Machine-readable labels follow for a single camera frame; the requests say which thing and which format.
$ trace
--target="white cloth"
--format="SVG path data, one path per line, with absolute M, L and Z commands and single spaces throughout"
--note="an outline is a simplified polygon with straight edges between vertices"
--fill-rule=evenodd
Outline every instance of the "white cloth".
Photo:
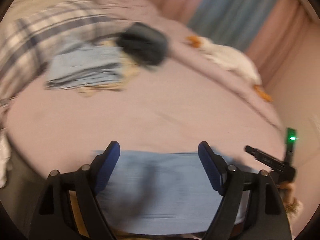
M 199 39 L 201 41 L 199 50 L 208 60 L 225 70 L 233 71 L 251 86 L 262 84 L 255 64 L 244 53 L 229 46 L 214 44 L 208 38 L 199 37 Z
M 7 163 L 10 159 L 10 146 L 5 130 L 0 130 L 0 188 L 4 187 L 7 181 Z

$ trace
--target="plaid blanket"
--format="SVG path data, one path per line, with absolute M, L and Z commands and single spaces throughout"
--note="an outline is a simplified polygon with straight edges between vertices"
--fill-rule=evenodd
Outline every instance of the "plaid blanket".
M 115 23 L 86 0 L 63 2 L 9 24 L 0 34 L 0 105 L 44 70 L 64 36 L 89 41 L 114 32 Z

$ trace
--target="black folded garment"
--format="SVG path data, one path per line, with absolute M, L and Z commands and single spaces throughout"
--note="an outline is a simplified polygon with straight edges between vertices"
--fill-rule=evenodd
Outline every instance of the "black folded garment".
M 124 52 L 147 65 L 160 64 L 168 52 L 168 40 L 159 31 L 141 23 L 134 23 L 116 41 Z

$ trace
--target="silver bolt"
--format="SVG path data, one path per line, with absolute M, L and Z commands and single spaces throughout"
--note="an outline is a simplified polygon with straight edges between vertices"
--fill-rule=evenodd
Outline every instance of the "silver bolt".
M 269 175 L 269 172 L 267 172 L 265 170 L 261 170 L 260 173 L 261 173 L 261 175 L 263 175 L 265 177 Z
M 90 169 L 90 165 L 89 164 L 85 164 L 81 167 L 81 170 L 83 171 L 88 171 Z
M 58 175 L 58 171 L 57 170 L 53 170 L 53 171 L 50 172 L 50 175 L 52 177 L 57 176 Z
M 228 170 L 229 170 L 229 171 L 236 171 L 236 170 L 237 170 L 237 167 L 234 166 L 234 165 L 229 165 L 229 166 L 228 166 Z

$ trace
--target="wall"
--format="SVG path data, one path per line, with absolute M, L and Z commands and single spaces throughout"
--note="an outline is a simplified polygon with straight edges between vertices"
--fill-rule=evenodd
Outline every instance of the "wall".
M 320 119 L 320 25 L 309 25 L 299 46 L 266 89 L 284 125 L 298 130 L 295 195 L 304 204 L 304 211 L 293 226 L 297 235 L 320 203 L 320 134 L 311 121 L 314 115 Z

